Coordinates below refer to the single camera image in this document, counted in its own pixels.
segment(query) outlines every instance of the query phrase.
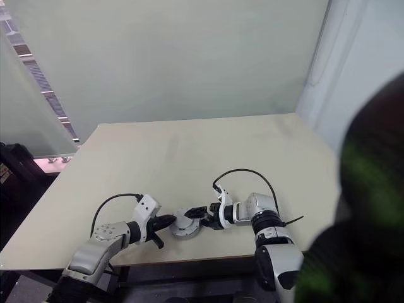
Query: white wall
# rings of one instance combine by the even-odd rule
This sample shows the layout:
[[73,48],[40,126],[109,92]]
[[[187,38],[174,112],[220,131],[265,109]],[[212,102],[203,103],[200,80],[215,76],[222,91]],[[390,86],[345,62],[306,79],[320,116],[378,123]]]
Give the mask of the white wall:
[[77,150],[1,30],[0,141],[25,145],[36,157]]
[[356,113],[404,72],[404,1],[333,1],[321,46],[297,112],[339,153]]
[[102,122],[294,112],[328,0],[9,0],[80,141]]

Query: floor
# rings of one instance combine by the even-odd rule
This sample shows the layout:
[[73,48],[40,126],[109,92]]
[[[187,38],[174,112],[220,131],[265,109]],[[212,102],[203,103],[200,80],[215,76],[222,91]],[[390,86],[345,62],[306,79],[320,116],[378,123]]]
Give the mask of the floor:
[[21,276],[6,303],[40,303],[46,300],[51,288],[25,276]]
[[254,278],[249,277],[234,277],[226,280],[211,280],[204,282],[193,281],[141,285],[122,290],[120,294],[122,303],[163,303],[173,297],[193,298],[190,299],[190,302],[192,303],[276,302],[275,294],[273,292],[265,292],[257,283],[255,283]]

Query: blurry dark object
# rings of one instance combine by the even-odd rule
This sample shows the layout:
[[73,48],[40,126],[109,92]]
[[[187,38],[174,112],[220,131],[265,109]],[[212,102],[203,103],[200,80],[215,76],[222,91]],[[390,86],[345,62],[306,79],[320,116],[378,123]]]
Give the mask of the blurry dark object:
[[340,162],[345,210],[307,252],[296,302],[403,302],[404,74],[353,120]]
[[33,161],[33,156],[23,145],[0,146],[0,249],[54,179]]

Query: gray floor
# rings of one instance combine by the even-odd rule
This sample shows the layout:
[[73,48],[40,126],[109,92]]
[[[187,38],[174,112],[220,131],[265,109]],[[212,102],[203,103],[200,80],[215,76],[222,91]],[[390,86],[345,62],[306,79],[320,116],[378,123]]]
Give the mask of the gray floor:
[[41,303],[46,300],[51,290],[49,286],[21,276],[6,303]]
[[265,292],[251,278],[232,278],[210,282],[179,282],[132,287],[126,291],[126,298],[123,299],[122,303],[163,303],[173,297],[211,297],[216,295],[233,295],[234,302],[276,302],[273,292]]

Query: wire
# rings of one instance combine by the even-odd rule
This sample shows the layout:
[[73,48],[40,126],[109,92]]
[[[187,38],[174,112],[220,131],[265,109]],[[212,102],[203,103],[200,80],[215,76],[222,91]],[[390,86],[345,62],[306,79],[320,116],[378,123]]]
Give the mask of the wire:
[[90,232],[90,237],[93,235],[94,232],[94,227],[95,227],[95,221],[97,220],[98,214],[100,213],[101,208],[107,204],[109,201],[111,201],[112,199],[118,198],[118,197],[125,197],[125,196],[134,196],[136,197],[136,199],[141,199],[141,194],[116,194],[115,196],[109,197],[108,199],[106,199],[97,209],[97,211],[94,214],[93,217],[93,222],[91,224],[91,232]]
[[[137,201],[139,201],[143,196],[141,194],[116,194],[115,196],[109,197],[108,199],[106,199],[97,209],[97,211],[94,214],[93,217],[93,222],[91,224],[91,231],[90,231],[90,237],[93,235],[94,232],[94,228],[95,228],[95,222],[97,221],[97,217],[98,214],[100,213],[101,208],[107,204],[109,201],[111,201],[112,199],[118,198],[118,197],[125,197],[125,196],[134,196],[136,198]],[[114,271],[114,268],[112,267],[111,263],[108,262],[108,266],[111,268],[112,272],[105,270],[104,273],[109,273],[117,275],[117,273]]]
[[304,216],[300,216],[299,218],[296,218],[296,219],[293,219],[293,220],[291,220],[291,221],[285,222],[284,224],[285,224],[285,226],[286,226],[286,225],[289,225],[289,224],[292,224],[292,223],[294,223],[294,222],[300,220],[301,218],[304,218]]
[[275,191],[273,190],[273,187],[272,187],[271,183],[266,179],[266,177],[264,177],[263,175],[261,175],[259,172],[256,172],[255,170],[252,170],[252,169],[232,169],[232,170],[229,170],[229,171],[227,171],[227,172],[221,174],[220,176],[218,176],[218,177],[213,181],[212,186],[213,186],[213,188],[214,188],[215,191],[217,191],[218,193],[222,193],[222,191],[220,190],[220,188],[216,185],[216,182],[219,181],[221,178],[223,178],[225,175],[231,174],[232,172],[252,172],[253,174],[256,174],[256,175],[260,176],[260,177],[262,178],[262,180],[264,180],[265,183],[270,187],[271,193],[272,193],[272,196],[273,196],[273,200],[275,201],[276,210],[277,210],[278,213],[279,213],[278,200],[276,199],[276,194],[275,194]]

